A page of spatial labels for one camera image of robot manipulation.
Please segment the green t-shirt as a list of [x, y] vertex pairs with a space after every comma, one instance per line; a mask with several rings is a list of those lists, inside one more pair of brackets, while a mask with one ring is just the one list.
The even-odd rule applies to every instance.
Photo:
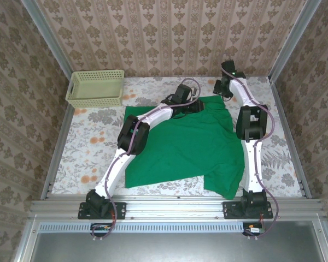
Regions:
[[201, 112], [154, 127], [143, 152], [125, 171], [125, 188], [203, 176], [204, 188], [236, 196], [245, 164], [232, 118], [219, 96], [202, 97]]

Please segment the pale yellow perforated plastic basket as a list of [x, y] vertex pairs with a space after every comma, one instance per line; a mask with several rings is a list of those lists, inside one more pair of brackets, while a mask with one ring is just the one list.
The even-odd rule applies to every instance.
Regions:
[[73, 72], [66, 101], [75, 109], [122, 106], [124, 76], [122, 69]]

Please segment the floral patterned table cover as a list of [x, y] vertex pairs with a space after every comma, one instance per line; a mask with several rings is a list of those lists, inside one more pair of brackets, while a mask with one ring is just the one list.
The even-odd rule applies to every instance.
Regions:
[[[180, 77], [127, 78], [122, 106], [76, 109], [52, 193], [84, 195], [93, 189], [115, 155], [125, 108], [156, 106], [180, 83]], [[249, 76], [247, 85], [253, 96], [266, 104], [272, 114], [267, 121], [267, 129], [272, 135], [262, 143], [263, 184], [275, 197], [301, 197], [269, 79]]]

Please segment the small green circuit board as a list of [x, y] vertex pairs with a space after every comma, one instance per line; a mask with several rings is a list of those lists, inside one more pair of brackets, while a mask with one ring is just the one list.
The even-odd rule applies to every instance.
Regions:
[[259, 236], [265, 232], [265, 228], [261, 222], [258, 223], [243, 223], [242, 234], [247, 237]]
[[90, 234], [93, 237], [101, 238], [107, 235], [111, 227], [112, 227], [111, 223], [91, 223]]

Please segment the grey sheet metal panel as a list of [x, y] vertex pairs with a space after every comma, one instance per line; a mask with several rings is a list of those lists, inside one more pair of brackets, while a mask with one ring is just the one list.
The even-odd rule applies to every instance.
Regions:
[[324, 262], [309, 222], [278, 222], [264, 237], [241, 233], [40, 234], [31, 262]]

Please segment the aluminium side rail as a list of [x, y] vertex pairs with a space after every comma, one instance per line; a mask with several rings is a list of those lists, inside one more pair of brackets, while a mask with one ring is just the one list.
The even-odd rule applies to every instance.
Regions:
[[300, 185], [300, 190], [302, 192], [302, 195], [306, 198], [311, 199], [312, 198], [312, 194], [311, 191], [309, 189], [309, 185], [308, 182], [306, 180], [306, 176], [304, 174], [302, 165], [301, 165], [301, 161], [300, 158], [298, 156], [297, 150], [296, 150], [296, 146], [288, 125], [288, 121], [286, 119], [286, 115], [282, 106], [282, 102], [281, 99], [279, 97], [276, 85], [274, 82], [270, 82], [271, 85], [271, 90], [274, 96], [274, 100], [275, 100], [275, 104], [279, 113], [279, 119], [280, 122], [282, 124], [282, 128], [284, 131], [284, 135], [285, 135], [285, 139], [286, 142], [288, 144], [288, 148], [289, 148], [289, 152], [290, 152], [290, 156], [292, 159], [292, 163], [295, 169], [295, 174], [297, 176], [297, 180], [298, 180], [298, 184]]
[[61, 125], [60, 133], [58, 135], [58, 140], [55, 146], [54, 153], [52, 155], [51, 163], [49, 166], [48, 173], [46, 175], [46, 180], [44, 187], [40, 196], [40, 200], [45, 200], [49, 193], [49, 187], [53, 183], [54, 178], [57, 175], [58, 167], [60, 165], [61, 157], [63, 154], [63, 149], [67, 140], [68, 132], [71, 126], [71, 122], [74, 115], [74, 107], [68, 104], [66, 108], [66, 113]]

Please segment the aluminium corner post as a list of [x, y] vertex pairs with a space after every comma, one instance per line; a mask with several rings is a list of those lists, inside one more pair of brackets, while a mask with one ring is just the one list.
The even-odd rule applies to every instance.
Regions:
[[270, 82], [275, 82], [278, 76], [281, 74], [283, 68], [285, 67], [287, 61], [290, 59], [292, 52], [294, 51], [297, 43], [306, 30], [320, 3], [321, 0], [306, 0], [300, 14], [297, 17], [297, 20], [290, 30], [290, 33], [283, 47], [280, 50], [280, 53], [273, 67], [270, 70], [268, 75]]
[[51, 50], [54, 58], [57, 60], [59, 66], [61, 67], [64, 75], [68, 80], [71, 79], [73, 69], [68, 62], [68, 59], [63, 52], [60, 44], [58, 43], [57, 37], [52, 32], [51, 27], [48, 24], [41, 8], [38, 6], [36, 0], [21, 0], [24, 7], [28, 11], [30, 17], [32, 18], [34, 24], [37, 26], [39, 32], [47, 43], [49, 49]]

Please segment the aluminium cross rail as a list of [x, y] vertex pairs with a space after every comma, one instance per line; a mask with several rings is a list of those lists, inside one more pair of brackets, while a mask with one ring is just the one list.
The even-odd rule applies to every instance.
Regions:
[[[224, 218], [222, 204], [226, 201], [218, 196], [114, 196], [114, 201], [126, 203], [125, 220], [144, 222], [212, 222]], [[29, 220], [75, 222], [79, 205], [85, 201], [83, 195], [51, 196], [33, 201]], [[325, 214], [318, 199], [277, 198], [272, 203], [277, 221], [314, 221], [324, 219]]]

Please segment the black base plate of right arm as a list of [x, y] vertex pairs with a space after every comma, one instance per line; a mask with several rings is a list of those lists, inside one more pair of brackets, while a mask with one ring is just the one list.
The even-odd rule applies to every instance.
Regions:
[[270, 202], [262, 205], [248, 204], [243, 206], [239, 201], [226, 201], [222, 203], [225, 219], [259, 219], [273, 218]]

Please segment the black base plate of left arm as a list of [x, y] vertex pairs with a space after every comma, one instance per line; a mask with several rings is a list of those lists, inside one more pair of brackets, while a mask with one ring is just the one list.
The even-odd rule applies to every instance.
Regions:
[[79, 206], [78, 219], [84, 220], [100, 220], [113, 219], [116, 215], [117, 219], [125, 219], [126, 203], [115, 203], [116, 211], [111, 202], [105, 204], [94, 205], [92, 203], [83, 202]]

